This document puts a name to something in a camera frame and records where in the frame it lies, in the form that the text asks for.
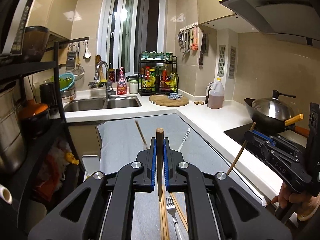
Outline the person's right hand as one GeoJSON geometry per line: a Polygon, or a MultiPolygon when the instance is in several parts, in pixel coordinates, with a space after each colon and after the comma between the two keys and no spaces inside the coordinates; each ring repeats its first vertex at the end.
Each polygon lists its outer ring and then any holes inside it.
{"type": "Polygon", "coordinates": [[[319,208],[319,194],[314,197],[308,193],[293,193],[289,186],[284,182],[281,185],[280,192],[275,196],[271,203],[279,203],[280,207],[284,209],[287,204],[297,204],[298,207],[295,210],[297,219],[301,222],[309,220],[319,208]]]}

